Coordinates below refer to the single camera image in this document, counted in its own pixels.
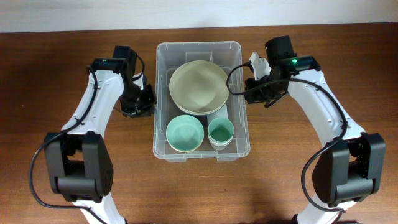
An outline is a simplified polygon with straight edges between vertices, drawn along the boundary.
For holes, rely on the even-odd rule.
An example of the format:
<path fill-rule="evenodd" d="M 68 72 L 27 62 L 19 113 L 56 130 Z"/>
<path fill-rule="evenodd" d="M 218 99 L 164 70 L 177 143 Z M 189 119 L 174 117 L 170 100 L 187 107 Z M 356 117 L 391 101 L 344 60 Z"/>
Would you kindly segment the light teal small bowl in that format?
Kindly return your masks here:
<path fill-rule="evenodd" d="M 166 128 L 169 145 L 178 152 L 192 152 L 204 140 L 204 127 L 194 116 L 180 115 L 172 119 Z"/>

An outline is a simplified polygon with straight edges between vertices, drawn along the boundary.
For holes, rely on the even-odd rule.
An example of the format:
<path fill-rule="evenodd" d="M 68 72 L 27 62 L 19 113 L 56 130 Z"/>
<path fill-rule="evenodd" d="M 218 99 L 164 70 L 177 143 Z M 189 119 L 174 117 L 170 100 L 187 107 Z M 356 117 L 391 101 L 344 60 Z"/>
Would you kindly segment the grey plastic cup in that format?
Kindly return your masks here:
<path fill-rule="evenodd" d="M 213 138 L 209 138 L 209 142 L 210 142 L 212 148 L 217 151 L 221 151 L 221 150 L 225 149 L 230 144 L 231 141 L 232 141 L 232 138 L 228 139 L 227 141 L 216 141 Z"/>

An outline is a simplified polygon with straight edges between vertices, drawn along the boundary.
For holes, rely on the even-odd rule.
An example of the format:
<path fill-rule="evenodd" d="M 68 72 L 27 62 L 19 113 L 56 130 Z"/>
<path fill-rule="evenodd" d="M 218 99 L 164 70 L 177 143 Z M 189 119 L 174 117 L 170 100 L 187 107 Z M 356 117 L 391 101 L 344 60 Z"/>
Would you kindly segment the mint green plastic cup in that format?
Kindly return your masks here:
<path fill-rule="evenodd" d="M 228 118 L 215 118 L 208 125 L 208 137 L 216 145 L 228 145 L 234 136 L 234 125 Z"/>

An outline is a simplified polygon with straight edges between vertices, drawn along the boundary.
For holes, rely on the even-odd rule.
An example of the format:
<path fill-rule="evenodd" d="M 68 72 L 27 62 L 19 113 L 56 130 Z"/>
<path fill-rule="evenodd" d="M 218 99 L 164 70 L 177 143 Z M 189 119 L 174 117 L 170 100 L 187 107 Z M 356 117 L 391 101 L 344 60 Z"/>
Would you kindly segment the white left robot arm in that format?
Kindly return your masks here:
<path fill-rule="evenodd" d="M 52 191 L 81 210 L 89 223 L 126 223 L 111 196 L 114 170 L 104 133 L 115 109 L 128 118 L 150 116 L 157 103 L 144 72 L 142 58 L 128 46 L 117 46 L 110 58 L 87 66 L 88 84 L 70 120 L 58 133 L 48 133 L 44 152 Z"/>

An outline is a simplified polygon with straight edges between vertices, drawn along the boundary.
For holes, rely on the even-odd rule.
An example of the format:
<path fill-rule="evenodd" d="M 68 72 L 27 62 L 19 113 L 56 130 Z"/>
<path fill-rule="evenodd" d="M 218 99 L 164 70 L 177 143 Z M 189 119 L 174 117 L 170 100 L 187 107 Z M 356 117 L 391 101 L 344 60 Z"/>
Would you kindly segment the cream bowl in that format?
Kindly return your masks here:
<path fill-rule="evenodd" d="M 224 101 L 229 97 L 227 74 L 218 65 L 196 60 L 178 67 L 170 78 L 169 92 L 175 101 Z"/>
<path fill-rule="evenodd" d="M 218 101 L 175 101 L 174 104 L 178 109 L 183 111 L 184 113 L 195 115 L 195 116 L 206 116 L 216 111 L 220 110 L 225 104 L 226 100 L 218 102 Z"/>

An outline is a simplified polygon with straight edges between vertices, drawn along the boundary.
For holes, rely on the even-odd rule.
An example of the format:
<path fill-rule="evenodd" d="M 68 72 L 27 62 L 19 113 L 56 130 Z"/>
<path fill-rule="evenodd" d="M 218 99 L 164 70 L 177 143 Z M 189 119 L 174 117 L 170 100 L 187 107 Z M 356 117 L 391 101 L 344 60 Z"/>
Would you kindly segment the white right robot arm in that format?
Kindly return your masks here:
<path fill-rule="evenodd" d="M 289 36 L 265 44 L 266 58 L 253 53 L 246 63 L 254 74 L 245 82 L 247 103 L 271 107 L 290 95 L 303 109 L 322 148 L 304 165 L 301 185 L 311 164 L 314 196 L 291 223 L 338 223 L 342 214 L 378 192 L 386 143 L 368 134 L 343 109 L 328 87 L 321 66 L 311 55 L 299 56 Z"/>

